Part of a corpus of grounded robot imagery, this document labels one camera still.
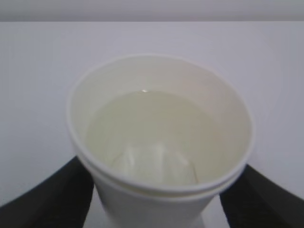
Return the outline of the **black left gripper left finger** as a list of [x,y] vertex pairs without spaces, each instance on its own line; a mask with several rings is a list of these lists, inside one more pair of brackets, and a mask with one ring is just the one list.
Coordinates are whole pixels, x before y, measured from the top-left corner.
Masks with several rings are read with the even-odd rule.
[[91,175],[74,157],[48,179],[1,206],[2,228],[82,228],[93,195]]

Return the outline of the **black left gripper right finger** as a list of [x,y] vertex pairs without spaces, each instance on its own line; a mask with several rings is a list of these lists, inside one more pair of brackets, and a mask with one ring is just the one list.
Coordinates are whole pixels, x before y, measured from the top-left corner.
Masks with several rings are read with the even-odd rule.
[[227,190],[220,202],[231,228],[302,228],[304,201],[251,166]]

